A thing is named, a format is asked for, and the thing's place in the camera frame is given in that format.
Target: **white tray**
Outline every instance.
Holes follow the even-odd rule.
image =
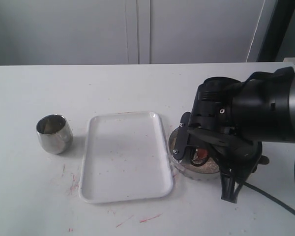
[[[97,116],[88,123],[79,195],[87,203],[158,198],[173,178],[160,116]]]

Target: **white table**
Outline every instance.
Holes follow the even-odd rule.
[[[162,116],[168,138],[204,79],[245,80],[254,71],[291,65],[0,67],[0,236],[295,236],[295,216],[246,187],[237,205],[222,201],[218,179],[197,182],[177,174],[169,196],[146,201],[90,205],[77,194],[93,116],[152,110]],[[74,134],[72,149],[62,155],[46,153],[35,133],[37,121],[53,113],[64,115]],[[249,182],[295,207],[295,145],[265,143],[264,154],[270,164],[259,166]]]

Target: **robotic arm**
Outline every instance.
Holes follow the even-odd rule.
[[[183,114],[173,160],[185,159],[205,146],[220,170],[222,199],[237,196],[258,164],[268,164],[262,141],[295,143],[295,72],[255,72],[245,82],[212,77],[201,84],[191,112]]]

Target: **stainless steel cup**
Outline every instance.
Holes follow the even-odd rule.
[[[72,144],[72,131],[64,116],[54,114],[42,118],[37,123],[36,131],[46,152],[59,154]]]

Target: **cabinet door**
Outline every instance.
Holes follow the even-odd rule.
[[[0,0],[0,65],[137,64],[136,0]]]
[[[150,2],[151,25],[148,36],[151,63],[245,62],[251,50],[258,54],[276,2],[145,1]],[[144,9],[140,8],[140,4],[138,8],[140,18]],[[145,38],[147,33],[139,30],[140,41],[141,34]],[[256,57],[251,54],[250,58],[253,60]]]

